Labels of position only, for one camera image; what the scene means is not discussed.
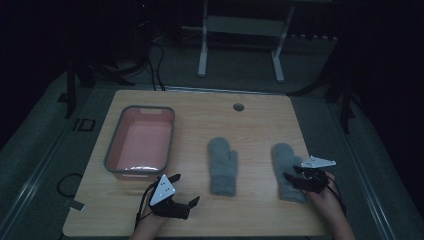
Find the wooden table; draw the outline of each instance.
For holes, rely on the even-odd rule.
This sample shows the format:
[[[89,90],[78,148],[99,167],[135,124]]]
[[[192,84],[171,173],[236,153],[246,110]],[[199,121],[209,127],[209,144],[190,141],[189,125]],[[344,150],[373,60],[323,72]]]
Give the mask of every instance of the wooden table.
[[[244,111],[233,109],[235,103]],[[328,227],[310,204],[282,201],[273,172],[271,148],[289,143],[308,157],[291,101],[286,96],[153,92],[120,90],[101,129],[76,201],[63,232],[66,236],[129,236],[141,196],[150,182],[120,181],[103,161],[122,109],[128,105],[169,106],[175,110],[175,129],[168,175],[181,173],[174,183],[176,202],[200,196],[188,220],[169,219],[159,236],[288,236],[326,235]],[[235,197],[209,193],[207,143],[225,137],[239,154]]]

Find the white metal leg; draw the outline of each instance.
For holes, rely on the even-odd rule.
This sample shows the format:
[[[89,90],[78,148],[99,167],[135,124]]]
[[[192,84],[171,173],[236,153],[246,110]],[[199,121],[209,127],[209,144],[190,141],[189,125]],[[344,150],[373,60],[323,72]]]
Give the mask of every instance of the white metal leg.
[[[208,0],[203,1],[203,28],[202,28],[202,49],[200,51],[199,69],[197,75],[199,77],[206,76],[206,67],[208,60],[208,31],[227,32],[239,34],[256,34],[263,36],[278,36],[279,41],[277,47],[271,52],[272,62],[274,65],[275,77],[277,82],[284,82],[283,70],[280,62],[281,50],[284,40],[293,17],[294,7],[291,7],[287,15],[286,21],[271,21],[260,19],[242,19],[221,16],[208,16]]]
[[[287,38],[287,32],[289,30],[293,13],[294,13],[294,7],[291,7],[289,10],[289,14],[287,15],[286,21],[284,22],[282,26],[277,48],[271,52],[272,63],[274,64],[275,78],[277,82],[279,83],[284,82],[283,69],[281,67],[281,62],[280,62],[280,54],[281,54],[281,50],[283,49],[284,40],[286,40]]]
[[[197,71],[199,77],[206,75],[206,64],[208,61],[208,0],[204,0],[203,4],[202,49],[200,50],[199,69]]]

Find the black cable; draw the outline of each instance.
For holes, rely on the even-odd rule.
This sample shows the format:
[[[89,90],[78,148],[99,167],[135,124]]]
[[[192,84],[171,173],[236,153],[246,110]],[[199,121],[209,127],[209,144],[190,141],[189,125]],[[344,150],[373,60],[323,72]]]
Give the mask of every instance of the black cable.
[[[332,179],[331,177],[328,177],[331,181],[333,181],[333,183],[334,183],[334,185],[336,186],[336,188],[337,188],[337,191],[339,192],[339,194],[337,194],[330,186],[326,186],[327,188],[328,188],[328,190],[330,190],[333,194],[334,194],[334,196],[337,198],[337,201],[339,202],[339,204],[340,204],[340,207],[342,208],[342,211],[343,211],[343,214],[346,216],[346,206],[344,205],[344,203],[343,203],[343,201],[342,201],[342,195],[341,195],[341,193],[340,193],[340,189],[339,189],[339,187],[338,187],[338,185],[337,185],[337,183],[336,183],[336,181],[334,181],[334,179]]]
[[[63,232],[60,234],[58,240],[63,240],[63,238],[65,237],[65,234],[63,234]]]
[[[154,73],[153,65],[152,65],[152,62],[150,61],[150,58],[147,58],[147,63],[149,64],[150,70],[152,71],[152,86],[153,86],[153,90],[156,91],[155,73]]]
[[[146,61],[144,59],[140,59],[138,60],[138,62],[135,63],[134,66],[125,68],[125,69],[121,69],[121,70],[116,70],[113,71],[114,73],[119,74],[120,76],[124,76],[124,75],[128,75],[130,73],[133,73],[137,70],[139,70],[140,68],[143,68],[146,65]]]
[[[146,218],[147,216],[149,216],[152,213],[152,212],[150,212],[146,216],[141,217],[141,211],[143,210],[143,205],[144,205],[144,201],[146,200],[147,194],[155,186],[157,186],[157,182],[154,182],[154,183],[150,184],[150,186],[146,189],[146,191],[144,191],[143,197],[141,198],[140,207],[138,208],[138,212],[136,214],[134,229],[137,228],[137,225],[138,225],[138,222],[139,221],[143,220],[144,218]]]
[[[330,186],[328,186],[328,183],[324,183],[319,177],[315,176],[315,175],[311,175],[313,178],[315,178],[316,180],[318,180],[319,182],[321,182],[322,184],[325,185],[325,187],[330,190],[330,192],[332,192],[334,194],[334,197],[336,197],[337,201],[339,202],[340,208],[343,211],[343,214],[346,216],[346,206],[344,205],[343,201],[342,201],[342,197],[341,197],[341,193],[340,193],[340,189],[336,183],[336,181],[334,181],[334,179],[332,179],[331,177],[327,176],[326,177],[328,179],[330,179],[331,181],[333,181],[334,185],[337,188],[337,191],[339,192],[339,194],[337,194]]]
[[[165,51],[164,51],[164,50],[163,50],[163,48],[162,48],[159,44],[157,44],[157,43],[152,43],[152,45],[153,45],[153,46],[155,46],[155,47],[157,47],[157,48],[159,48],[159,49],[161,50],[161,52],[162,52],[162,55],[161,55],[161,57],[160,57],[160,59],[159,59],[158,67],[156,68],[156,77],[158,78],[159,85],[160,85],[160,87],[161,87],[162,91],[166,91],[165,86],[163,85],[163,83],[162,83],[162,81],[161,81],[161,79],[160,79],[160,76],[159,76],[159,68],[160,68],[160,65],[161,65],[161,63],[162,63],[163,57],[165,56]]]
[[[66,193],[64,193],[64,192],[62,191],[62,188],[61,188],[61,185],[62,185],[63,181],[65,181],[67,178],[69,178],[69,177],[73,177],[73,176],[77,176],[77,177],[82,178],[82,175],[81,175],[81,174],[79,174],[79,173],[70,173],[70,174],[68,174],[68,175],[64,176],[63,178],[61,178],[61,179],[60,179],[60,181],[57,183],[57,185],[56,185],[56,190],[57,190],[57,192],[58,192],[60,195],[62,195],[62,196],[64,196],[64,197],[75,197],[75,194],[66,194]]]
[[[148,214],[146,214],[144,217],[140,218],[140,221],[145,219],[146,217],[148,217],[150,214],[152,214],[153,212],[149,212]]]

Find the gray oven mitt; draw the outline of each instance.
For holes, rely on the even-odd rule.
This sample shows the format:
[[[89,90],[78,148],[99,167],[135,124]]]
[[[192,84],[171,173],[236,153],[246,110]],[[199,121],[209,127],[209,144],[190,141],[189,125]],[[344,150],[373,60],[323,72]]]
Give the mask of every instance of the gray oven mitt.
[[[303,177],[294,171],[293,166],[301,166],[302,158],[295,156],[293,148],[286,143],[278,143],[272,148],[272,159],[274,162],[274,172],[277,177],[279,194],[281,200],[305,203],[305,194],[293,187],[287,181],[283,172],[293,175],[294,177]]]
[[[217,137],[208,143],[210,192],[214,195],[236,194],[237,159],[236,151],[230,151],[225,138]]]

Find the human hand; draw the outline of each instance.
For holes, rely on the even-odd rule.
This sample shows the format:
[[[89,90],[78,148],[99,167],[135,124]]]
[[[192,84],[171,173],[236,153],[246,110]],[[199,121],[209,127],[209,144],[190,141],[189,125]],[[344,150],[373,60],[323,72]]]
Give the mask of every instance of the human hand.
[[[339,198],[335,195],[339,194],[334,183],[335,176],[329,172],[325,172],[325,174],[330,178],[328,187],[331,188],[333,192],[328,188],[324,188],[320,193],[305,192],[305,194],[315,205],[318,212],[329,223],[335,240],[355,239],[352,227],[347,221],[342,206],[340,205]]]
[[[147,199],[150,199],[151,193],[147,195]],[[131,236],[131,240],[151,240],[156,237],[162,225],[168,218],[160,217],[153,214],[152,209],[147,202],[141,213],[138,225]]]
[[[329,172],[325,174],[330,178],[328,187],[330,187],[334,193],[339,194],[335,187],[335,176]],[[320,193],[305,192],[308,198],[317,208],[318,212],[329,222],[337,222],[340,218],[344,218],[343,209],[337,197],[328,188],[324,188]]]

